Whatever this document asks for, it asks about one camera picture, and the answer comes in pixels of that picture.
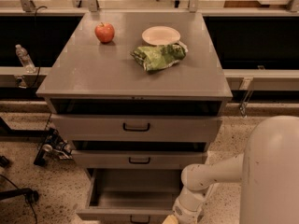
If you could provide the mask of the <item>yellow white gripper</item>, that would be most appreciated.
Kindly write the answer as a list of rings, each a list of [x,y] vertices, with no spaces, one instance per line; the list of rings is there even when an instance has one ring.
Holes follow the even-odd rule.
[[[162,224],[178,224],[178,220],[174,215],[169,215]]]

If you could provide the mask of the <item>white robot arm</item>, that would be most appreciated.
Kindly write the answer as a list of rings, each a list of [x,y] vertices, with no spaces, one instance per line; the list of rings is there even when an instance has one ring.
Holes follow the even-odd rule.
[[[241,184],[239,224],[299,224],[299,118],[258,124],[242,154],[214,164],[191,164],[183,189],[162,224],[197,224],[218,183]]]

